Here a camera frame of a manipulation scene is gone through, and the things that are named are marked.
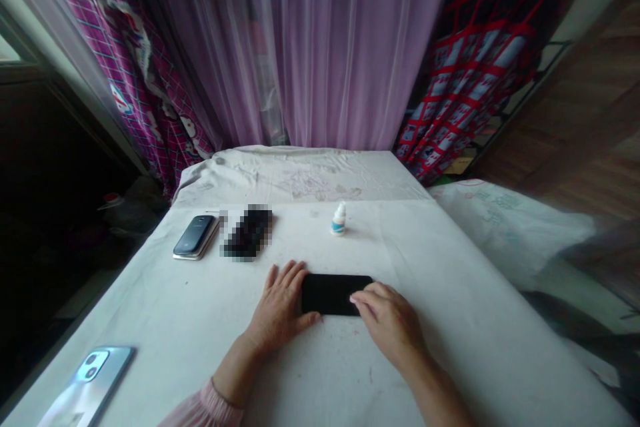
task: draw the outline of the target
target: pink sleeve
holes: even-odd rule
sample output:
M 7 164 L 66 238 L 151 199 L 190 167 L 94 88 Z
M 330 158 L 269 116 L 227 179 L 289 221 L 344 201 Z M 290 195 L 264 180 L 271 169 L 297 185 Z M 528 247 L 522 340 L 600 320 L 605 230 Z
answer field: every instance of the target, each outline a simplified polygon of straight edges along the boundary
M 218 394 L 210 380 L 200 392 L 184 399 L 158 427 L 237 427 L 242 414 L 242 409 Z

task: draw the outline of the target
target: purple curtain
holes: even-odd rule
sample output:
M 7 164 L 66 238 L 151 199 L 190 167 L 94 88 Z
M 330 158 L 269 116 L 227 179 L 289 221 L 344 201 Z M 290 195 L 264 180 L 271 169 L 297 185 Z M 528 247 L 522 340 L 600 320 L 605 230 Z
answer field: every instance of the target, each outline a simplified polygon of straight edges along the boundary
M 67 0 L 124 124 L 170 196 L 213 149 L 143 0 Z
M 442 0 L 253 0 L 292 145 L 390 149 Z
M 261 64 L 268 68 L 268 62 L 251 0 L 152 2 L 174 34 L 175 55 L 184 59 L 202 94 L 205 128 L 215 116 L 227 147 L 282 143 L 281 126 L 270 129 L 266 122 L 275 109 L 278 123 L 280 113 L 261 88 L 268 83 Z

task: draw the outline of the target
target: hand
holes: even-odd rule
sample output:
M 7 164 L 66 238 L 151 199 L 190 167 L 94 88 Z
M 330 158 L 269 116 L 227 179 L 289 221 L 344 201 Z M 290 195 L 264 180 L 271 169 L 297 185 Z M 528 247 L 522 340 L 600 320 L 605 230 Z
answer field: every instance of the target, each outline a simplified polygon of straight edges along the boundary
M 304 262 L 296 264 L 294 260 L 289 260 L 279 274 L 277 266 L 269 270 L 262 298 L 244 333 L 260 354 L 282 347 L 320 320 L 318 312 L 302 316 L 295 312 L 295 302 L 308 273 Z
M 420 322 L 409 302 L 393 287 L 373 282 L 350 300 L 360 311 L 371 338 L 402 375 L 427 355 Z

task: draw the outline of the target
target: small bottle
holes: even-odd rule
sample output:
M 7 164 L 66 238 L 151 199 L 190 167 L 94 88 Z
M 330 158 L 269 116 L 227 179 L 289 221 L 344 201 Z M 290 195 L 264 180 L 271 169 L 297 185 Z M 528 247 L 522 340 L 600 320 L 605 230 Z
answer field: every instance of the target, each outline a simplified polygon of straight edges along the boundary
M 338 208 L 333 214 L 333 223 L 331 224 L 331 233 L 335 236 L 341 236 L 345 233 L 345 222 L 347 220 L 347 206 L 344 202 L 340 202 Z

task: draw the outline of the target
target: white cloth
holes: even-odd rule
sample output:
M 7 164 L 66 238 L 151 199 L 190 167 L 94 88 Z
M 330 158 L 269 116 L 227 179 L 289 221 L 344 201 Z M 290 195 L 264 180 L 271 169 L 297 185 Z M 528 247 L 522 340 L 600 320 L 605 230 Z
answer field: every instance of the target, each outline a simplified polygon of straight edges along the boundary
M 185 169 L 174 207 L 430 198 L 388 151 L 239 147 Z
M 200 205 L 216 203 L 210 192 Z M 249 323 L 268 267 L 289 258 L 306 260 L 315 273 L 366 274 L 397 288 L 483 425 L 633 425 L 427 194 L 349 202 L 340 238 L 329 232 L 334 203 L 274 203 L 271 241 L 254 262 L 238 263 L 219 256 L 224 235 L 199 262 L 171 257 L 191 218 L 203 213 L 202 206 L 179 207 L 182 193 L 4 425 L 35 425 L 84 355 L 105 344 L 138 353 L 100 425 L 156 425 L 215 371 Z M 268 361 L 244 422 L 422 425 L 406 384 L 361 319 L 332 316 Z
M 565 213 L 483 180 L 438 185 L 429 193 L 519 290 L 537 290 L 537 276 L 554 256 L 595 235 L 588 215 Z

